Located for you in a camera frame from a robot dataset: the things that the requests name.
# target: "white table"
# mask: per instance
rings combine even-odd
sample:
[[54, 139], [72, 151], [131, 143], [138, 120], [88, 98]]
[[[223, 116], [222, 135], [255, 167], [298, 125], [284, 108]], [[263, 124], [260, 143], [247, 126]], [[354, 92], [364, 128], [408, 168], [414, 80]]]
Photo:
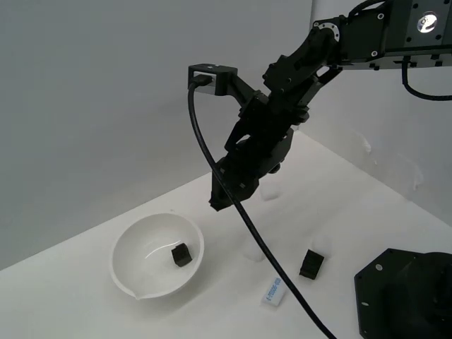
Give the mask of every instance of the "white table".
[[[271, 179], [282, 196], [257, 192], [245, 206], [338, 338], [360, 338], [353, 277], [381, 252], [452, 252], [452, 228], [303, 134]], [[275, 273], [242, 255], [245, 226], [209, 196], [206, 175], [1, 271], [0, 338], [322, 338], [291, 294], [277, 309], [260, 305]], [[111, 246], [131, 223], [169, 210], [199, 224], [205, 258], [180, 293], [137, 302], [110, 279]], [[330, 237], [333, 255], [310, 281], [298, 271], [314, 237]]]

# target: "white bowl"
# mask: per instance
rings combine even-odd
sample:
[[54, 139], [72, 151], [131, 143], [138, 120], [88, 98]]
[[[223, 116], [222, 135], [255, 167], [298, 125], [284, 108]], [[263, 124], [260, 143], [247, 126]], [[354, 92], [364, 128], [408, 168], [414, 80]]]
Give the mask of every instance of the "white bowl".
[[[192, 261], [174, 263], [171, 250], [185, 243]], [[192, 221], [163, 213], [139, 220], [117, 240], [110, 258], [116, 285], [136, 299], [157, 298], [181, 289], [198, 270], [204, 238]]]

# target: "black block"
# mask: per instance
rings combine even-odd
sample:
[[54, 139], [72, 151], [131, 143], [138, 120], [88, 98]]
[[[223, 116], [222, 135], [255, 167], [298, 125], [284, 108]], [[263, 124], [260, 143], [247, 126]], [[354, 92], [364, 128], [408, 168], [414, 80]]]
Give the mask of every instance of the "black block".
[[303, 275], [306, 278], [315, 280], [317, 278], [317, 274], [320, 271], [323, 260], [324, 257], [322, 257], [320, 254], [308, 249], [308, 253], [303, 260], [303, 266], [299, 270], [299, 274]]
[[190, 255], [189, 248], [184, 243], [177, 245], [171, 250], [171, 253], [174, 262], [179, 267], [184, 267], [193, 260]]

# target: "black cable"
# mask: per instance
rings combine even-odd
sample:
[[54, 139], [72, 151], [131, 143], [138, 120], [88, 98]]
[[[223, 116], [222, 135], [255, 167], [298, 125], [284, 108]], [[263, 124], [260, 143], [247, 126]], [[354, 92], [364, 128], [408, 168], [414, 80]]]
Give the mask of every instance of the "black cable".
[[353, 8], [350, 13], [348, 13], [348, 18], [351, 19], [352, 17], [356, 16], [359, 12], [363, 11], [367, 7], [370, 7], [372, 5], [380, 4], [381, 2], [386, 3], [388, 0], [366, 0], [365, 2], [359, 4], [355, 8]]
[[201, 150], [203, 151], [204, 156], [206, 157], [206, 160], [210, 167], [212, 168], [213, 175], [220, 183], [221, 187], [225, 191], [228, 198], [231, 200], [231, 202], [234, 204], [235, 208], [239, 212], [240, 216], [242, 217], [243, 221], [245, 222], [245, 225], [248, 227], [248, 230], [250, 231], [251, 235], [253, 236], [254, 240], [256, 240], [257, 244], [261, 248], [262, 252], [267, 257], [268, 261], [270, 261], [270, 264], [274, 267], [278, 275], [281, 277], [282, 281], [287, 285], [289, 290], [293, 293], [295, 298], [297, 298], [298, 302], [302, 305], [305, 312], [308, 314], [309, 318], [316, 324], [316, 326], [319, 328], [320, 331], [328, 338], [328, 339], [336, 339], [336, 337], [326, 328], [326, 326], [320, 321], [318, 316], [314, 313], [312, 308], [309, 306], [307, 301], [303, 298], [302, 294], [299, 292], [295, 284], [290, 280], [289, 276], [286, 274], [286, 272], [283, 270], [281, 265], [278, 263], [274, 255], [271, 253], [270, 249], [267, 247], [266, 243], [262, 239], [261, 235], [259, 234], [258, 230], [254, 226], [253, 222], [251, 221], [250, 217], [248, 216], [248, 213], [245, 211], [243, 205], [240, 203], [240, 200], [237, 199], [237, 197], [234, 195], [234, 193], [229, 188], [228, 184], [225, 182], [225, 180], [222, 177], [222, 173], [217, 168], [217, 165], [210, 154], [210, 151], [206, 145], [206, 142], [204, 141], [204, 137], [201, 133], [201, 130], [199, 129], [198, 120], [196, 119], [196, 112], [195, 112], [195, 104], [194, 104], [194, 93], [195, 89], [200, 85], [207, 85], [212, 81], [212, 78], [210, 76], [196, 76], [193, 79], [193, 82], [189, 86], [189, 113], [190, 113], [190, 121], [191, 126], [193, 127], [196, 140], [198, 141], [199, 146], [201, 147]]
[[409, 63], [408, 60], [404, 60], [402, 62], [402, 83], [410, 94], [423, 100], [452, 101], [452, 95], [428, 95], [421, 92], [417, 92], [414, 88], [412, 88], [408, 83], [408, 63]]

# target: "small white box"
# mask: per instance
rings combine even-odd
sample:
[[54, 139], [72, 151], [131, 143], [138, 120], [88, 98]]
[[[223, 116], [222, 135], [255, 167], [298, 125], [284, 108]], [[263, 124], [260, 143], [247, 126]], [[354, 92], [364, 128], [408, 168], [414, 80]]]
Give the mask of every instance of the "small white box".
[[270, 288], [267, 293], [264, 294], [262, 302], [264, 304], [270, 304], [277, 307], [284, 297], [287, 286], [283, 282], [283, 279], [277, 277], [272, 281]]

